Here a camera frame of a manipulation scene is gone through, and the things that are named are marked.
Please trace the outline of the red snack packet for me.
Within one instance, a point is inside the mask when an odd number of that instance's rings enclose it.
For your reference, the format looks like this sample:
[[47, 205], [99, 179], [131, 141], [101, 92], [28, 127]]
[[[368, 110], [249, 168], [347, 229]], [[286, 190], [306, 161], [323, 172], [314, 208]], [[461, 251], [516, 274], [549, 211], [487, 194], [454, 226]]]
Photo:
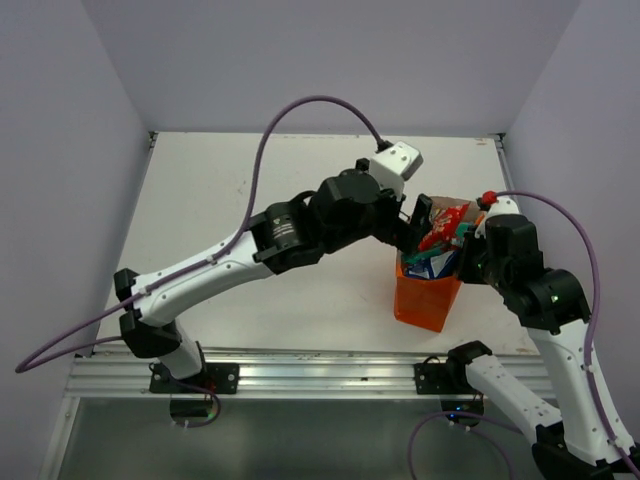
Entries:
[[436, 247], [448, 247], [469, 206], [470, 204], [466, 203], [439, 211], [432, 222], [431, 230], [420, 241], [418, 251], [424, 252]]

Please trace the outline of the teal snack packet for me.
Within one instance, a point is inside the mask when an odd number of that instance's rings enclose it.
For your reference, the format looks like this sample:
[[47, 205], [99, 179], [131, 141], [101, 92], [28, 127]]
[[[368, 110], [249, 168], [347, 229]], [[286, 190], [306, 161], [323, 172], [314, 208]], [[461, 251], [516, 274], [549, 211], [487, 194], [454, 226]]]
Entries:
[[450, 240], [446, 240], [433, 246], [430, 249], [415, 253], [413, 255], [401, 254], [400, 260], [405, 264], [415, 264], [428, 258], [443, 255], [449, 251], [455, 251], [462, 248], [464, 243], [464, 235], [467, 231], [473, 230], [475, 225], [469, 222], [462, 222], [456, 228], [455, 234]]

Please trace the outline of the blue snack packet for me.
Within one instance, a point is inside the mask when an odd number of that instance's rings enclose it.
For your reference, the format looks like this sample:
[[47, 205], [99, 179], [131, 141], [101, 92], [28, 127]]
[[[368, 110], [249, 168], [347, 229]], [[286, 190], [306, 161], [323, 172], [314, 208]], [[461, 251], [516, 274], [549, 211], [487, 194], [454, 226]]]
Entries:
[[415, 264], [405, 264], [404, 275], [423, 280], [438, 280], [453, 274], [459, 260], [459, 251], [428, 258]]

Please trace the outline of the orange paper bag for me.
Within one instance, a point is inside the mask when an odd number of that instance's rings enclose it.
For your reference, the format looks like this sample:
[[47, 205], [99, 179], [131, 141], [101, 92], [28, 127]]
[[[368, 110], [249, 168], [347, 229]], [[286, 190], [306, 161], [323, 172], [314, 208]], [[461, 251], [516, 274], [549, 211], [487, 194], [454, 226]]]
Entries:
[[[482, 218], [479, 207], [470, 200], [452, 197], [434, 197], [430, 213], [432, 222], [439, 211], [450, 206], [469, 203], [469, 209], [462, 222], [473, 223], [475, 226]], [[449, 277], [438, 280], [423, 280], [404, 275], [405, 263], [400, 260], [400, 253], [395, 264], [395, 294], [394, 315], [398, 321], [417, 326], [433, 332], [440, 332], [444, 328], [447, 316], [456, 299], [461, 282], [456, 279], [455, 270]]]

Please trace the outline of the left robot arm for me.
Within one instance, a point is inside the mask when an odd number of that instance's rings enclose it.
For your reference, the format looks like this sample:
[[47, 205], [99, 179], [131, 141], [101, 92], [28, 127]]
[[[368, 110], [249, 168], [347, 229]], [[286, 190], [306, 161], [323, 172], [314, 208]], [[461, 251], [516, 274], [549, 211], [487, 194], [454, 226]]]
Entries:
[[314, 265], [369, 236], [415, 252], [428, 229], [431, 202], [420, 196], [410, 221], [401, 219], [400, 210], [404, 183], [421, 164], [408, 156], [398, 165], [360, 159], [317, 190], [269, 206], [217, 248], [152, 274], [118, 271], [114, 287], [124, 304], [119, 323], [126, 345], [138, 358], [158, 359], [185, 392], [201, 390], [208, 379], [204, 356], [178, 316], [236, 286]]

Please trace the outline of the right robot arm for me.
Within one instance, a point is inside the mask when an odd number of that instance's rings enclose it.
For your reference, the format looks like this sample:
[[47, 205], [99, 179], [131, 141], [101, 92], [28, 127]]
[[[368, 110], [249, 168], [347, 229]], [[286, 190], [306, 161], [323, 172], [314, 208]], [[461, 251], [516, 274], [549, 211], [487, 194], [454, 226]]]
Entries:
[[639, 445], [610, 395], [595, 400], [589, 389], [590, 376], [599, 389], [606, 383], [585, 345], [591, 312], [582, 286], [568, 271], [545, 267], [534, 224], [520, 214], [488, 218], [465, 238], [459, 277], [501, 295], [535, 344], [557, 403], [509, 374], [480, 341], [449, 351], [449, 387], [488, 396], [529, 442], [546, 479], [612, 479], [637, 468]]

